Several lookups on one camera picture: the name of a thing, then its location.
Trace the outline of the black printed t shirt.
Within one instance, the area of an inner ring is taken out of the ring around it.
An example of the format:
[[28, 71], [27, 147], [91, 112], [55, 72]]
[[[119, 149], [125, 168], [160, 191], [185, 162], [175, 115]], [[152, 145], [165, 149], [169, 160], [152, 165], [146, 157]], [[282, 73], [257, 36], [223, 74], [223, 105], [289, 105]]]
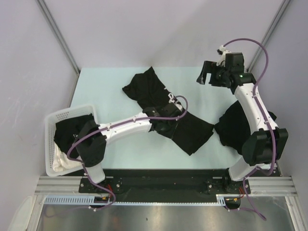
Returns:
[[[144, 73], [135, 74], [131, 82], [122, 88], [135, 100], [142, 112], [154, 117], [178, 117], [184, 113], [180, 101], [160, 81], [150, 67]], [[214, 134], [214, 125], [187, 112], [179, 120], [151, 120], [151, 131], [171, 139], [186, 154], [192, 155]]]

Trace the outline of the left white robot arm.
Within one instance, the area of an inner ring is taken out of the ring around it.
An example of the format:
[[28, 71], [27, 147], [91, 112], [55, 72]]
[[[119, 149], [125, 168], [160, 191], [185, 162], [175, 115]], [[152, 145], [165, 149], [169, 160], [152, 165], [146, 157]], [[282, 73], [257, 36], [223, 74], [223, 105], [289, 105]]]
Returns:
[[90, 178], [89, 186], [98, 193], [106, 188], [102, 161], [109, 144], [137, 133], [170, 131], [184, 114], [181, 105], [168, 103], [166, 106], [147, 107], [131, 118], [114, 123], [98, 125], [94, 121], [87, 122], [75, 139], [74, 148]]

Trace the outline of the white plastic basket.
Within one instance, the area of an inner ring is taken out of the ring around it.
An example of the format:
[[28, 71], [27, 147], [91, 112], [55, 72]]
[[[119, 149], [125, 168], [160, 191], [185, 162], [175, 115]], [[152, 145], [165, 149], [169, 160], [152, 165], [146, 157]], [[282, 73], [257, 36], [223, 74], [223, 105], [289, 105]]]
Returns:
[[65, 169], [60, 172], [53, 170], [52, 165], [54, 162], [54, 135], [56, 132], [56, 123], [83, 115], [92, 114], [95, 122], [98, 124], [97, 113], [94, 105], [84, 104], [76, 107], [65, 108], [53, 112], [45, 118], [45, 167], [46, 173], [49, 177], [64, 176], [82, 169], [82, 166], [77, 166], [71, 169]]

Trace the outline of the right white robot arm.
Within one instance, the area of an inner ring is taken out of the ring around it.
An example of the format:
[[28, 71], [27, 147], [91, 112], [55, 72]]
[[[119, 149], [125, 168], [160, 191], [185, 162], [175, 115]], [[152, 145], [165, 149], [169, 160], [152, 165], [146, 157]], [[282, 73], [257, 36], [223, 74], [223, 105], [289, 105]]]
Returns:
[[242, 147], [240, 160], [228, 169], [229, 177], [223, 179], [222, 188], [233, 193], [239, 188], [239, 181], [249, 177], [255, 170], [270, 175], [280, 159], [288, 132], [279, 128], [268, 113], [258, 92], [257, 82], [253, 74], [244, 70], [244, 55], [226, 49], [217, 50], [220, 58], [217, 62], [204, 61], [199, 84], [205, 84], [210, 74], [210, 85], [229, 88], [241, 105], [249, 124], [250, 136]]

